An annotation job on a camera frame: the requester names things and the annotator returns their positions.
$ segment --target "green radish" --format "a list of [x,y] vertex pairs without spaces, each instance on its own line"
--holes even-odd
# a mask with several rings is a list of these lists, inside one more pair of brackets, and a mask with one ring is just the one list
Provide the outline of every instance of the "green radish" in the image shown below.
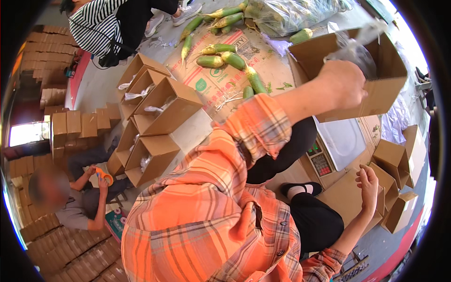
[[190,35],[196,27],[198,27],[201,22],[203,21],[203,16],[197,16],[195,17],[183,30],[182,34],[180,35],[179,42],[182,42],[188,35]]
[[224,64],[220,56],[202,56],[196,61],[199,66],[208,68],[219,68]]
[[236,46],[230,45],[230,44],[211,44],[211,45],[208,45],[207,47],[203,48],[199,53],[208,55],[208,54],[216,54],[216,53],[225,52],[225,51],[236,52]]
[[246,67],[246,62],[238,54],[233,52],[224,52],[222,53],[221,58],[224,62],[236,69],[244,70]]
[[243,99],[247,99],[247,98],[250,98],[250,97],[252,97],[252,96],[254,96],[254,92],[253,92],[253,89],[252,89],[252,87],[250,87],[250,86],[246,86],[244,89],[243,89]]
[[193,37],[191,35],[188,35],[185,38],[185,43],[183,44],[183,48],[182,48],[182,65],[180,66],[180,68],[183,67],[185,58],[186,58],[186,56],[188,56],[189,50],[191,49],[191,41],[193,41]]
[[223,8],[219,9],[211,14],[204,14],[205,16],[209,16],[212,18],[223,18],[225,16],[230,16],[236,13],[242,12],[240,7],[231,7],[231,8]]
[[303,28],[298,33],[290,36],[290,42],[298,44],[312,38],[313,31],[310,28]]
[[214,25],[212,25],[212,28],[223,28],[228,25],[231,25],[233,23],[236,23],[243,19],[243,13],[236,13],[230,16],[223,17],[219,21],[217,21]]
[[229,33],[231,29],[232,29],[232,25],[228,25],[226,27],[221,28],[221,32],[222,32],[222,34],[226,34],[226,33]]
[[241,4],[238,5],[238,7],[241,8],[241,10],[244,12],[248,6],[248,0],[244,0]]
[[212,29],[210,29],[210,33],[216,35],[219,33],[220,30],[221,30],[220,28],[212,28]]
[[258,78],[257,72],[253,69],[253,67],[246,66],[246,76],[251,83],[252,89],[254,89],[256,94],[259,93],[266,93],[266,89],[263,86],[263,83],[261,82],[260,78]]

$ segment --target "digital scale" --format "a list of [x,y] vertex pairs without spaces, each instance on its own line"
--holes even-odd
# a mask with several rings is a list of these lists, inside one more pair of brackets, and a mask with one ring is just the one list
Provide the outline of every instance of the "digital scale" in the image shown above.
[[341,171],[366,148],[362,129],[356,119],[319,123],[318,136],[307,157],[319,177]]

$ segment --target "black and white striped shirt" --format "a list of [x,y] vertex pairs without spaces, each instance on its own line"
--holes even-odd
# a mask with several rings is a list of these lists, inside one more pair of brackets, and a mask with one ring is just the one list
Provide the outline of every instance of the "black and white striped shirt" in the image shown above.
[[[110,40],[113,37],[122,43],[120,22],[113,11],[126,1],[93,0],[75,11],[69,17],[69,29],[77,44],[83,50],[103,58],[110,51]],[[114,46],[116,54],[119,50],[119,46]]]

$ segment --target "gray sneaker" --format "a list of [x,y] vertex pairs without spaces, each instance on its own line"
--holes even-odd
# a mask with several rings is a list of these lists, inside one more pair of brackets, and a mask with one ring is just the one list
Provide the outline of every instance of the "gray sneaker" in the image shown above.
[[183,24],[187,19],[194,17],[197,13],[202,9],[202,4],[196,3],[191,6],[180,7],[180,11],[182,12],[178,18],[172,18],[172,24],[175,26],[179,26]]

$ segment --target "hand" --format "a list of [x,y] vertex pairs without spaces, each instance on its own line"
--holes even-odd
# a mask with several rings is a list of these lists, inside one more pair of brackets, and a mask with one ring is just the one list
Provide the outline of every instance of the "hand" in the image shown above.
[[96,173],[96,168],[97,166],[92,165],[90,166],[87,170],[86,170],[86,174],[91,177],[92,175],[94,175],[94,173]]
[[327,61],[313,81],[322,89],[321,101],[331,102],[330,110],[356,107],[368,96],[364,74],[349,61]]
[[357,187],[362,189],[362,210],[373,215],[376,210],[379,179],[374,170],[366,165],[360,165],[360,171],[356,175],[358,176],[355,179],[358,182]]
[[97,177],[99,179],[100,195],[106,196],[106,194],[108,194],[108,182],[105,178],[100,177],[100,173],[97,173]]

